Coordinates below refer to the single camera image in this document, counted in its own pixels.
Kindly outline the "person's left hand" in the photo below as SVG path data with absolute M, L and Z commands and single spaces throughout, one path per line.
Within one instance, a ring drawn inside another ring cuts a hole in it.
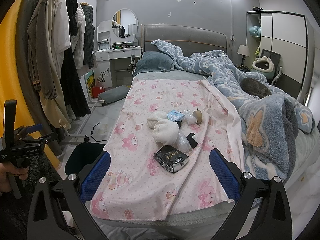
M 9 178 L 18 177 L 20 180 L 28 178 L 29 166 L 26 168 L 17 168 L 11 162 L 0 164 L 0 192 L 8 193 L 11 191 Z

